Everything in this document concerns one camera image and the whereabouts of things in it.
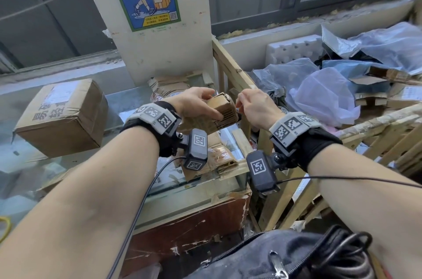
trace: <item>styrofoam block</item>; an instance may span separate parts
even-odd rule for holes
[[[312,62],[323,55],[322,37],[318,35],[267,44],[266,66],[284,64],[301,57],[308,57]]]

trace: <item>glass countertop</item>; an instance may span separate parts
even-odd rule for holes
[[[202,75],[189,78],[189,85],[203,86]],[[145,84],[138,88],[106,95],[108,101],[108,117],[101,146],[107,144],[118,135],[123,122],[140,105],[150,102],[152,91]],[[16,120],[0,122],[0,216],[11,218],[13,227],[40,200],[37,190],[56,175],[89,159],[99,149],[93,149],[76,154],[57,158],[47,158],[37,149],[19,136],[12,138],[12,131]],[[237,145],[232,131],[237,125],[219,131],[224,145],[233,153],[237,160],[244,158]],[[169,160],[159,158],[157,170]],[[184,191],[200,183],[219,178],[218,173],[210,172],[197,178],[186,181],[181,168],[169,164],[161,173],[160,179],[152,187],[149,196],[153,198],[165,196],[168,193]],[[3,223],[0,223],[0,234],[3,232]]]

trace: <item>yellow cable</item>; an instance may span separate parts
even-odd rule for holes
[[[4,239],[6,239],[12,229],[12,221],[10,221],[9,217],[0,216],[0,222],[1,221],[6,223],[6,230],[4,230],[3,236],[0,238],[0,244],[4,241]]]

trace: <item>black bag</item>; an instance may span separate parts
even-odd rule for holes
[[[340,226],[324,235],[273,230],[256,233],[224,254],[208,259],[186,279],[373,279],[368,233]]]

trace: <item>hand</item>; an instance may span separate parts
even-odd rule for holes
[[[223,120],[223,115],[217,110],[209,107],[205,100],[211,99],[215,93],[214,89],[192,87],[181,94],[163,99],[170,103],[177,114],[182,117],[208,116],[214,120]]]
[[[236,108],[246,115],[251,125],[269,130],[284,114],[269,95],[259,89],[245,89],[239,93]]]

